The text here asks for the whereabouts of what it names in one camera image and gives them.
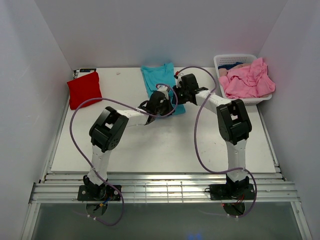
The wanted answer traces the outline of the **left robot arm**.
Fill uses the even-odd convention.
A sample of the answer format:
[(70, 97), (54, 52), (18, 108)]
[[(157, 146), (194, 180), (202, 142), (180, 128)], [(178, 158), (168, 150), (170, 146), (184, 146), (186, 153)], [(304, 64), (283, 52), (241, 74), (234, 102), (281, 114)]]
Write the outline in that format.
[(95, 200), (102, 199), (107, 193), (108, 165), (113, 149), (120, 143), (126, 128), (145, 126), (157, 116), (165, 116), (173, 110), (169, 90), (161, 87), (154, 91), (149, 100), (141, 103), (135, 110), (116, 110), (107, 106), (89, 130), (92, 143), (93, 167), (83, 177), (86, 192)]

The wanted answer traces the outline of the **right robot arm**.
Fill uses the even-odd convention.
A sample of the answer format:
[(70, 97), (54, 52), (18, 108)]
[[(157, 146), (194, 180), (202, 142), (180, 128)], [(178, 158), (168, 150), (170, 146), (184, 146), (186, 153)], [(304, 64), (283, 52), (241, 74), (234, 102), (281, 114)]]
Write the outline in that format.
[(218, 130), (227, 147), (228, 169), (224, 172), (225, 184), (211, 184), (206, 189), (211, 200), (253, 200), (256, 193), (246, 171), (246, 145), (252, 124), (244, 102), (227, 100), (199, 87), (192, 73), (178, 78), (173, 90), (177, 95), (173, 104), (190, 102), (217, 116)]

